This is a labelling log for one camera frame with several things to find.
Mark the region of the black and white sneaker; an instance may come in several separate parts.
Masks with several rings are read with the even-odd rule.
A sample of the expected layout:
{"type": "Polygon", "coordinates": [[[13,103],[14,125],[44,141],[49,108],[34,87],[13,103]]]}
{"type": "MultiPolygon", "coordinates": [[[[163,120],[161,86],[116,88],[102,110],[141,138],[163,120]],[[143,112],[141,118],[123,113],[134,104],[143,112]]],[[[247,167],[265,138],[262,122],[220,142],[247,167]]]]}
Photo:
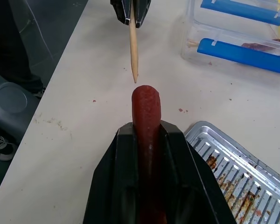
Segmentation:
{"type": "Polygon", "coordinates": [[[45,93],[46,87],[43,87],[39,92],[37,93],[33,93],[33,95],[38,98],[41,99],[45,93]]]}
{"type": "Polygon", "coordinates": [[[15,144],[0,135],[0,161],[12,160],[16,150],[17,146],[15,144]]]}

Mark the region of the person's dark trouser leg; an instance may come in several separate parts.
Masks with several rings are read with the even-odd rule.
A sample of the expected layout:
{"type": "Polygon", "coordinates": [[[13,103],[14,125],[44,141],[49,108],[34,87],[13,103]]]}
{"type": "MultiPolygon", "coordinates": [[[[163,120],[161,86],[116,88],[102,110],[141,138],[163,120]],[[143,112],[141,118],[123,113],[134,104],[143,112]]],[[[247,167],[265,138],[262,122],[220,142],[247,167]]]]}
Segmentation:
{"type": "Polygon", "coordinates": [[[8,0],[0,0],[0,75],[32,94],[44,87],[41,78],[30,70],[28,55],[8,0]]]}

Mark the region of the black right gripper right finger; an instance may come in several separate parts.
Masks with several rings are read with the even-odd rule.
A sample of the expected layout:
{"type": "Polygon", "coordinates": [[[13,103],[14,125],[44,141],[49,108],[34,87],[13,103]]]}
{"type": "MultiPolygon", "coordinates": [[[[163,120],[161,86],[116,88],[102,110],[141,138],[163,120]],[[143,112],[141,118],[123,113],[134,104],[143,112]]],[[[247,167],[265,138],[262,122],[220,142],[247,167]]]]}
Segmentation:
{"type": "Polygon", "coordinates": [[[161,121],[162,191],[168,224],[236,224],[207,162],[175,125],[161,121]]]}

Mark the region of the ribbed metal baking tray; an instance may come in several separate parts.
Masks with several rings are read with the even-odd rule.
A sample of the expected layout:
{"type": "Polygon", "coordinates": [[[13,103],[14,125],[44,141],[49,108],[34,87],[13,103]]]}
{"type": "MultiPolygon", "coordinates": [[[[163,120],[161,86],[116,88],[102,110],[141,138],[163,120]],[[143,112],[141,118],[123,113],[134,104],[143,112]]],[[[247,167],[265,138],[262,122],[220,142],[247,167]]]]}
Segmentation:
{"type": "Polygon", "coordinates": [[[207,121],[185,138],[208,163],[237,224],[280,224],[280,175],[207,121]]]}

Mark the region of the grey rounded plastic housing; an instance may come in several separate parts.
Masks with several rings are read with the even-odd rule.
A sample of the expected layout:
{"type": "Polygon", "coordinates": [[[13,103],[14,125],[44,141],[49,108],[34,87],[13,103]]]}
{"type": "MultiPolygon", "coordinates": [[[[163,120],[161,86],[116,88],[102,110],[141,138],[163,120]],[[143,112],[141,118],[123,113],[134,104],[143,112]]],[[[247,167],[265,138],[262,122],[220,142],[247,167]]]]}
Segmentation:
{"type": "Polygon", "coordinates": [[[0,135],[20,144],[40,100],[0,75],[0,135]]]}

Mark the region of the red sausage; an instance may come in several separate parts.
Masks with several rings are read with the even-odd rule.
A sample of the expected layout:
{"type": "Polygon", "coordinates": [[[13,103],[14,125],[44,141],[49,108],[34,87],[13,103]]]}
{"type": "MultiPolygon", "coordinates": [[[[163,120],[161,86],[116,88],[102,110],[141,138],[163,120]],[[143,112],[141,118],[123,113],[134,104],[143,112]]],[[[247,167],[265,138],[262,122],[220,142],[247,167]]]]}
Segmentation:
{"type": "Polygon", "coordinates": [[[149,85],[132,93],[133,127],[137,137],[140,212],[139,224],[167,224],[162,197],[160,148],[161,101],[149,85]]]}

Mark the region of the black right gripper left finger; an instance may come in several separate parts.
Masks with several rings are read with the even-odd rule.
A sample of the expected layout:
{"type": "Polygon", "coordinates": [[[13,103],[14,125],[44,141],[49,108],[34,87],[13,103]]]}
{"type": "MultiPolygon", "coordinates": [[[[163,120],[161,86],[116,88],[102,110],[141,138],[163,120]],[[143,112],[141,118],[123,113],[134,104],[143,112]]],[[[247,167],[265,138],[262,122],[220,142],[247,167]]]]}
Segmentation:
{"type": "Polygon", "coordinates": [[[137,141],[133,124],[116,132],[94,170],[83,224],[136,224],[137,141]]]}

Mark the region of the sausage piece in clear container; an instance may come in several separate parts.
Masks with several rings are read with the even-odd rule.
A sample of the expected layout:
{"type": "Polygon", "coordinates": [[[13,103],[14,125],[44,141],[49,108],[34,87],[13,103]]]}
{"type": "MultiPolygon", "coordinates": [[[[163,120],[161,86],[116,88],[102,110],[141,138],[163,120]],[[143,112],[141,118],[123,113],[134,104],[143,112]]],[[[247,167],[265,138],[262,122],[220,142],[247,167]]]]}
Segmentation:
{"type": "Polygon", "coordinates": [[[263,44],[258,44],[258,43],[243,43],[241,46],[244,48],[253,49],[253,50],[257,50],[257,51],[263,51],[263,52],[274,50],[273,47],[269,47],[269,46],[266,46],[263,44]]]}

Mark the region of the wooden skewer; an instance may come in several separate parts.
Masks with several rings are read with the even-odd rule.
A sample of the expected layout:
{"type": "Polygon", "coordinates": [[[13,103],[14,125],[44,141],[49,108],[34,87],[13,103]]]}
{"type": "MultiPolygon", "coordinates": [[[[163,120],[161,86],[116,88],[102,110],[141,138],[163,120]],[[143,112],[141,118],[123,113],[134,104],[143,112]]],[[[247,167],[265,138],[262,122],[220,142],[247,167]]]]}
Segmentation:
{"type": "Polygon", "coordinates": [[[137,83],[138,79],[138,44],[136,34],[136,23],[134,15],[133,0],[131,0],[131,12],[129,22],[129,35],[130,35],[130,55],[131,55],[131,69],[134,83],[137,83]]]}

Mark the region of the blue container latch bar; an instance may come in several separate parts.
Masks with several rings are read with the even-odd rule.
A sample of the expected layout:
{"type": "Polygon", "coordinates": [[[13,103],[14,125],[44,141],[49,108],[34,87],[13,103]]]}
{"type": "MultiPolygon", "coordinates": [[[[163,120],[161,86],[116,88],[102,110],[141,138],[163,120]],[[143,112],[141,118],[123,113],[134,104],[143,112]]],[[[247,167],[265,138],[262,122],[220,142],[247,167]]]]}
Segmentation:
{"type": "Polygon", "coordinates": [[[221,59],[249,65],[252,67],[280,73],[280,56],[238,45],[203,38],[197,52],[221,59]]]}
{"type": "Polygon", "coordinates": [[[280,11],[257,7],[232,0],[203,0],[201,7],[275,26],[280,26],[280,11]]]}

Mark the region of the clear plastic container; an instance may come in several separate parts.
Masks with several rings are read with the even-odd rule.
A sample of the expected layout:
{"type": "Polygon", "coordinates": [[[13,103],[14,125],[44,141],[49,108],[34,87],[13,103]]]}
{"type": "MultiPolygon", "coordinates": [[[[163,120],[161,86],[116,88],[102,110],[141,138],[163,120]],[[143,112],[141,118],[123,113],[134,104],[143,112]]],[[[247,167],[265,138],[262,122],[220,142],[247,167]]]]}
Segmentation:
{"type": "MultiPolygon", "coordinates": [[[[187,46],[189,39],[199,42],[203,38],[241,46],[243,43],[258,43],[274,50],[266,53],[280,56],[280,26],[255,21],[201,7],[203,0],[187,0],[181,55],[183,59],[201,64],[214,65],[222,70],[232,70],[241,64],[197,52],[187,46]]],[[[232,0],[257,7],[280,11],[280,0],[232,0]]]]}

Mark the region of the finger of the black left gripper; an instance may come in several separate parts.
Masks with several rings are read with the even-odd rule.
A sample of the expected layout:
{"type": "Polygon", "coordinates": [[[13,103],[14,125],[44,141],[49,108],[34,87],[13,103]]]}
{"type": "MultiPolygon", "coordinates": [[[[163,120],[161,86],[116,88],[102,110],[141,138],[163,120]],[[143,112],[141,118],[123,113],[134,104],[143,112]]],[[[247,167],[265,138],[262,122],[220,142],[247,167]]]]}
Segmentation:
{"type": "Polygon", "coordinates": [[[130,23],[131,3],[132,0],[110,0],[118,21],[125,25],[130,23]]]}
{"type": "Polygon", "coordinates": [[[133,9],[136,28],[140,28],[148,13],[151,0],[133,0],[133,9]]]}

